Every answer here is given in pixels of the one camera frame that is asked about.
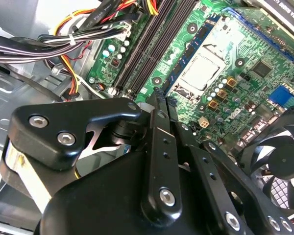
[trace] cooling fan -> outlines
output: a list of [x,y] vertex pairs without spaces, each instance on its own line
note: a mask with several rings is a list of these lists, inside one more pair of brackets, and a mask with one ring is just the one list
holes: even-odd
[[[273,149],[260,158],[260,154],[268,146]],[[294,213],[294,107],[287,110],[273,124],[267,127],[253,142],[251,142],[239,157],[239,162],[246,174],[257,181],[257,185],[264,176],[271,178],[264,184],[263,193],[272,197],[274,183],[277,180],[287,185],[287,191],[279,191],[279,195],[287,196],[287,215]]]

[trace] screw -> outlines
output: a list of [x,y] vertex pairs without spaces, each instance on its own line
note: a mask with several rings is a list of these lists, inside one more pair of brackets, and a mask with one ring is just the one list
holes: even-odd
[[239,231],[241,229],[239,221],[230,212],[225,213],[225,219],[227,223],[231,226],[231,228],[235,231]]
[[268,221],[277,231],[281,230],[279,224],[271,216],[268,216]]
[[134,104],[132,104],[132,103],[129,103],[129,104],[128,104],[128,106],[129,106],[129,108],[130,108],[130,109],[132,109],[132,110],[136,110],[136,107],[135,107],[135,105],[134,105]]
[[71,146],[75,143],[75,137],[70,133],[62,132],[58,135],[58,141],[63,145]]
[[188,131],[188,126],[185,125],[184,123],[182,123],[182,127],[183,127],[184,130]]
[[29,124],[37,128],[44,128],[48,125],[48,121],[42,116],[32,116],[29,119]]
[[90,77],[90,78],[88,79],[88,82],[89,82],[90,84],[94,84],[94,83],[95,83],[95,79],[94,79],[93,77]]
[[208,145],[212,148],[212,150],[216,150],[216,147],[212,143],[209,143]]
[[291,226],[288,224],[288,222],[284,219],[284,218],[281,218],[281,222],[282,222],[282,225],[290,232],[292,232],[292,228]]
[[175,205],[175,197],[173,193],[167,189],[160,190],[160,199],[168,207],[173,207]]

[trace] motherboard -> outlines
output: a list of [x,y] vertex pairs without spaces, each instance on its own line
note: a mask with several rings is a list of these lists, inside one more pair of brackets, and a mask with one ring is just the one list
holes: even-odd
[[87,81],[99,91],[139,103],[158,87],[198,142],[233,155],[294,106],[294,34],[265,9],[163,0],[158,19],[132,10],[128,35],[95,57]]

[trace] cable tie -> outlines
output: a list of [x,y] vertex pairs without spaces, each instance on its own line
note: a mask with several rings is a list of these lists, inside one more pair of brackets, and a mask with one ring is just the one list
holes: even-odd
[[59,75],[59,73],[61,72],[61,70],[64,68],[63,64],[57,64],[55,66],[53,66],[52,70],[51,70],[51,74],[54,76]]
[[70,38],[70,45],[71,46],[75,46],[76,45],[76,41],[75,41],[73,35],[72,34],[69,34],[69,38]]

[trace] ram slot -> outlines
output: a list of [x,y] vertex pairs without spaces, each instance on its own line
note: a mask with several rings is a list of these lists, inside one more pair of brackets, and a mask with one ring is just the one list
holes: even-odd
[[158,38],[152,50],[148,53],[148,58],[144,61],[138,73],[135,74],[137,79],[135,79],[128,88],[130,91],[129,95],[132,98],[136,98],[137,94],[145,85],[197,3],[198,0],[183,0],[180,2],[171,17],[171,21]]
[[123,91],[124,86],[136,70],[142,55],[148,49],[150,42],[153,40],[162,23],[166,20],[169,13],[174,8],[175,2],[176,1],[174,0],[162,0],[158,16],[154,16],[149,19],[145,30],[139,37],[139,42],[133,49],[131,55],[127,58],[127,61],[124,64],[124,69],[120,71],[117,79],[112,84],[112,87],[117,91],[117,93]]

